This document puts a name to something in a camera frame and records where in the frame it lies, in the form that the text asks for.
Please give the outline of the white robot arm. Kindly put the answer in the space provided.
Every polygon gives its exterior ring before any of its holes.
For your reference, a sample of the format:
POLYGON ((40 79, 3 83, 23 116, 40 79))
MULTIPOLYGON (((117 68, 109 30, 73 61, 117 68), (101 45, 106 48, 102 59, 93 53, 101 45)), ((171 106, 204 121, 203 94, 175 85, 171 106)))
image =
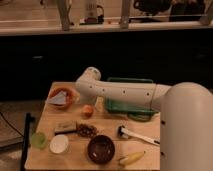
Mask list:
POLYGON ((213 171, 213 93, 193 82, 105 82, 88 67, 75 83, 80 101, 101 96, 160 113, 160 171, 213 171))

